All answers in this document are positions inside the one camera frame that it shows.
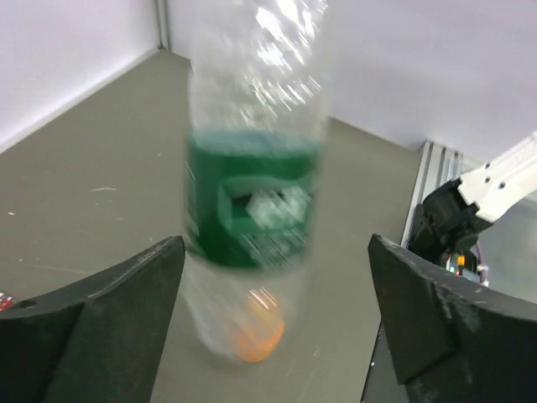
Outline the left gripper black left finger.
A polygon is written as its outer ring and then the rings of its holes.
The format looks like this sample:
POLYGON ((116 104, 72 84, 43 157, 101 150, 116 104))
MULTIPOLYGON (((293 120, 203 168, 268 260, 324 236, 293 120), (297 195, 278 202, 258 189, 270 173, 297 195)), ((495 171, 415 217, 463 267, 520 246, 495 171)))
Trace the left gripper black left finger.
POLYGON ((3 402, 148 402, 185 262, 182 237, 1 313, 3 402))

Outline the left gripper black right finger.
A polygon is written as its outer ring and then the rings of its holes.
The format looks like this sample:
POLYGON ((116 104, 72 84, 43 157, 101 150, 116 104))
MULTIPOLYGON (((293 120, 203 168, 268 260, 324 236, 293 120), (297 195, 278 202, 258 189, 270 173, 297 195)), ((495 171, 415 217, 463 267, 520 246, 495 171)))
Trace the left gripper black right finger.
POLYGON ((536 305, 458 277, 374 234, 368 256, 411 402, 534 402, 536 305))

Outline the clear bottle green label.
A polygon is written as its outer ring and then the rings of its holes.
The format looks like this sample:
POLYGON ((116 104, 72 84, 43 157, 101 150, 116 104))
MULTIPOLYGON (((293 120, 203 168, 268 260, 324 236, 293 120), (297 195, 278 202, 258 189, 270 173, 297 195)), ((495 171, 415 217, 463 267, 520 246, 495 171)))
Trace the clear bottle green label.
POLYGON ((185 270, 201 342, 246 363, 231 309, 266 288, 285 331, 301 307, 330 103, 326 1, 206 1, 190 48, 185 270))

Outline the orange juice bottle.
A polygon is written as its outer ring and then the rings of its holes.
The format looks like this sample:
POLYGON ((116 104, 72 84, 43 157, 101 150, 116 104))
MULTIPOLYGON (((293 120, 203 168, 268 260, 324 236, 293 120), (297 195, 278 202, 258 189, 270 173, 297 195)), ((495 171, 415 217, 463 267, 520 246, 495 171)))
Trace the orange juice bottle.
POLYGON ((278 300, 262 287, 249 290, 231 309, 225 329, 233 354, 243 362, 259 363, 278 347, 285 327, 278 300))

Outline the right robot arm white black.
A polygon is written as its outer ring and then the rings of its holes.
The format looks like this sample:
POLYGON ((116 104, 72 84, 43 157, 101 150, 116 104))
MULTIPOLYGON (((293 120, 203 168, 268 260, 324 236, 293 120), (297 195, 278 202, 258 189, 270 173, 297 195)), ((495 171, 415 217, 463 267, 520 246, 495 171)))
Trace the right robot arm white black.
POLYGON ((433 264, 464 254, 508 209, 536 191, 536 133, 430 193, 408 250, 433 264))

